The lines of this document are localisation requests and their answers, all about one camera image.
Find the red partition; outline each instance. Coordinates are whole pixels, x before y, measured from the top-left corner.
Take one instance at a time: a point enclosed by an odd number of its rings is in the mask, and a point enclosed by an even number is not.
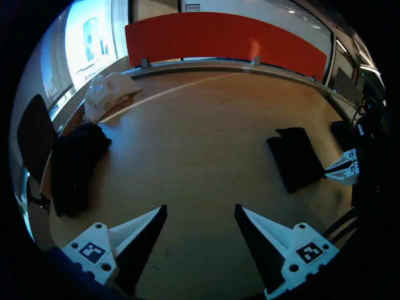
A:
[[[304,39],[253,18],[219,12],[156,16],[125,27],[129,61],[149,62],[188,57],[253,60],[321,81],[327,56]]]

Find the table surface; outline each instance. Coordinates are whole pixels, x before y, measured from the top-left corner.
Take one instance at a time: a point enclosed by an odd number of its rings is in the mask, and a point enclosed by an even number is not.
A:
[[[99,123],[112,145],[93,173],[89,209],[58,218],[52,207],[50,232],[63,247],[95,222],[114,227],[166,204],[168,218],[136,286],[139,297],[262,293],[234,218],[237,203],[287,227],[306,222],[320,232],[349,209],[351,187],[326,179],[289,194],[266,147],[276,128],[303,127],[324,168],[340,157],[329,130],[340,117],[315,89],[230,72],[136,82],[143,90],[128,107]]]

